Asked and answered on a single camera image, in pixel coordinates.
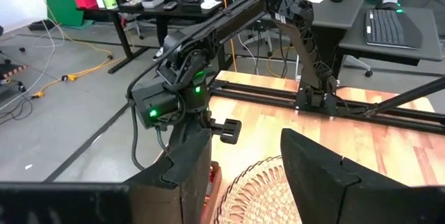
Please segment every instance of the concrete floor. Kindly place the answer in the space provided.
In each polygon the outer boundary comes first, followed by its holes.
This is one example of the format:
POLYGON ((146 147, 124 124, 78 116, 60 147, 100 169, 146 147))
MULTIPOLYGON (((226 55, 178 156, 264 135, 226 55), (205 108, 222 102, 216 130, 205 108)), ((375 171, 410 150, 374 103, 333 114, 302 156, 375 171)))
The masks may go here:
MULTIPOLYGON (((65 29, 72 38, 119 42, 114 28, 109 24, 91 26, 82 31, 65 29)), ((51 48, 33 47, 35 38, 23 36, 40 35, 23 28, 10 32, 2 37, 0 49, 13 59, 14 63, 29 66, 27 70, 14 77, 30 86, 45 67, 51 48), (18 47, 26 47, 25 54, 18 52, 18 47)), ((60 33, 54 31, 54 37, 60 33)), ((153 29, 144 32, 145 39, 133 37, 136 44, 156 46, 156 36, 153 29)), ((41 39, 36 45, 50 45, 48 39, 41 39)), ((119 46, 95 45, 109 49, 117 58, 123 56, 119 46)), ((251 45, 251 51, 256 55, 256 44, 251 45)), ((33 112, 29 117, 0 125, 0 181, 43 181, 77 148, 85 143, 117 110, 126 99, 124 92, 129 82, 148 65, 152 63, 152 49, 132 61, 113 75, 107 73, 108 68, 101 69, 81 77, 78 81, 57 83, 48 88, 45 97, 33 100, 33 112)), ((236 40, 236 52, 246 54, 236 40)), ((260 55, 265 56, 266 46, 260 47, 260 55)), ((106 58, 106 54, 95 51, 88 46, 66 41, 62 47, 57 47, 49 67, 43 78, 31 89, 30 93, 38 91, 46 83, 59 79, 61 75, 75 73, 98 65, 106 58)), ((445 62, 421 62, 418 67, 364 60, 373 67, 383 67, 397 70, 415 70, 445 74, 445 62)), ((251 58, 237 60, 239 72, 254 72, 254 61, 251 58)), ((283 64, 271 61, 270 68, 281 72, 283 64)), ((266 62, 259 61, 260 75, 270 76, 266 62)), ((374 72, 371 78, 366 78, 362 70, 342 69, 340 80, 343 85, 384 90, 402 93, 406 90, 434 80, 433 77, 420 77, 405 74, 390 74, 374 72)), ((150 72, 144 80, 154 76, 150 72)), ((287 77, 295 76, 295 64, 289 64, 287 77)), ((16 97, 15 90, 0 93, 0 106, 16 97)), ((445 91, 428 96, 435 110, 445 113, 443 100, 445 91)), ((16 105, 12 103, 2 112, 16 105)), ((144 130, 139 125, 138 158, 148 166, 161 151, 156 142, 153 129, 144 130)), ((168 140, 170 130, 163 133, 164 141, 168 140)), ((56 181, 64 182, 120 182, 138 172, 131 162, 130 150, 133 136, 129 111, 125 112, 109 129, 103 133, 56 181)))

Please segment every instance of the black keyboard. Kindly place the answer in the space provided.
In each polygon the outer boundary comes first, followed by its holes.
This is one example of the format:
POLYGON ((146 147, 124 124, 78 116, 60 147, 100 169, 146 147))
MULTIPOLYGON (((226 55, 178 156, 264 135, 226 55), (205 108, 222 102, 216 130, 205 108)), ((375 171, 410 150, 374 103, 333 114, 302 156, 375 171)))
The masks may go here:
POLYGON ((370 9, 366 11, 365 34, 368 45, 420 49, 420 30, 402 11, 370 9))

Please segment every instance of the desk leg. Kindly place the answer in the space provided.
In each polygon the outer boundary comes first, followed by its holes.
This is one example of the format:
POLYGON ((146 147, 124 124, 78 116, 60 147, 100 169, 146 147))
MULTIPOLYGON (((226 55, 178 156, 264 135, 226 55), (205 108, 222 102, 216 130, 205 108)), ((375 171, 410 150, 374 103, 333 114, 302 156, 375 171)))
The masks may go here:
POLYGON ((150 47, 141 47, 138 51, 133 53, 131 51, 130 45, 128 44, 128 40, 125 35, 124 29, 122 28, 122 25, 120 23, 119 15, 117 13, 109 13, 109 15, 113 20, 114 27, 118 32, 120 43, 124 48, 125 55, 127 56, 123 61, 120 61, 117 65, 115 65, 108 71, 109 74, 114 74, 121 67, 124 67, 126 64, 130 63, 130 61, 132 61, 134 58, 138 57, 139 55, 150 49, 150 47))

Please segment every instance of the woven mat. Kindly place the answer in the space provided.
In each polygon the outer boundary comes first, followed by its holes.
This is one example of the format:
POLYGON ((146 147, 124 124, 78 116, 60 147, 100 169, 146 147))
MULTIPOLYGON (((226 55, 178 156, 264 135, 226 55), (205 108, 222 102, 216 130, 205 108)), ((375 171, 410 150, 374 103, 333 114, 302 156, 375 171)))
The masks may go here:
POLYGON ((299 223, 281 156, 251 165, 229 185, 215 223, 299 223))

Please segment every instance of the wooden table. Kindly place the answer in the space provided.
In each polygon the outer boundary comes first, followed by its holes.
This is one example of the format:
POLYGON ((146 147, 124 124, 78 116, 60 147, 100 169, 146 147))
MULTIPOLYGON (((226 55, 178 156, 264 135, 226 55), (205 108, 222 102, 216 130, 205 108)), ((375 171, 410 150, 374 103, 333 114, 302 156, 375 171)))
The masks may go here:
MULTIPOLYGON (((228 71, 222 71, 218 79, 290 91, 297 91, 298 87, 294 80, 228 71)), ((370 103, 395 96, 358 88, 342 88, 337 94, 343 99, 370 103)), ((402 107, 433 111, 426 98, 402 107)), ((294 129, 332 151, 408 186, 445 184, 445 136, 221 97, 211 98, 210 109, 216 122, 232 118, 243 123, 236 145, 222 143, 219 136, 212 140, 212 160, 222 169, 218 205, 227 186, 249 165, 280 154, 283 128, 294 129)))

